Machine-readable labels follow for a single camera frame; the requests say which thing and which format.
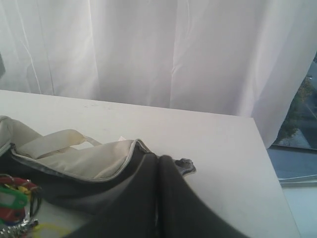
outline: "bag strap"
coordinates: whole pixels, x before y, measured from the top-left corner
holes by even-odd
[[[32,140],[21,147],[17,148],[18,153],[27,154],[33,159],[61,150],[72,145],[79,145],[84,142],[89,142],[93,146],[101,145],[94,139],[84,136],[76,130],[61,130],[46,136],[41,136]]]

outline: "tree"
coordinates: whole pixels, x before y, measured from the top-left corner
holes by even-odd
[[[302,117],[299,113],[300,105],[303,104],[303,102],[305,102],[312,94],[313,89],[310,78],[306,76],[299,87],[288,110],[286,118],[278,132],[277,139],[275,141],[276,144],[283,139],[291,138],[297,132],[298,128],[296,122]]]

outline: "yellow string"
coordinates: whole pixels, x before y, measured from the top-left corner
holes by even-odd
[[[33,228],[34,238],[41,238],[39,233],[42,230],[55,231],[56,233],[58,233],[59,237],[63,237],[65,235],[67,235],[68,233],[70,233],[70,231],[68,229],[56,226],[56,225],[51,224],[51,223],[40,223],[36,227]]]

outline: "bag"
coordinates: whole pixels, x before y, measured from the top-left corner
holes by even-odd
[[[111,203],[150,152],[139,139],[100,144],[71,129],[41,136],[5,116],[0,135],[0,173],[30,179],[49,203],[88,214]],[[73,148],[84,142],[92,147]]]

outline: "curtain fold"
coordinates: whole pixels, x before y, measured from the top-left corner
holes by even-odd
[[[0,89],[253,117],[275,140],[315,0],[0,0]]]

